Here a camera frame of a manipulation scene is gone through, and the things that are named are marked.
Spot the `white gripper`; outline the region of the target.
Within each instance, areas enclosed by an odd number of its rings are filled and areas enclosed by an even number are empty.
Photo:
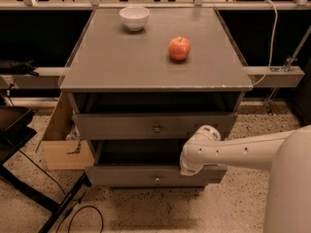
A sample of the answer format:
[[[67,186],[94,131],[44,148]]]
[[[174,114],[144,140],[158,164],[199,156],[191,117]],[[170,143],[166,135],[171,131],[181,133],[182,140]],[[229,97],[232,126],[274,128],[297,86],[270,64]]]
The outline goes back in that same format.
[[[183,176],[194,176],[203,168],[198,150],[183,147],[180,154],[180,173]]]

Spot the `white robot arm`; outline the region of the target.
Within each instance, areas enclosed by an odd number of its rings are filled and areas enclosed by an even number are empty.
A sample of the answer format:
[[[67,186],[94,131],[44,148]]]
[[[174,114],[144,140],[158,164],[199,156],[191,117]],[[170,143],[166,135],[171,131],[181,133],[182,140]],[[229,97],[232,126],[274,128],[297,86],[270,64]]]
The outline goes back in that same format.
[[[210,125],[184,144],[181,173],[198,174],[223,164],[269,173],[263,233],[311,233],[311,126],[250,138],[226,140]]]

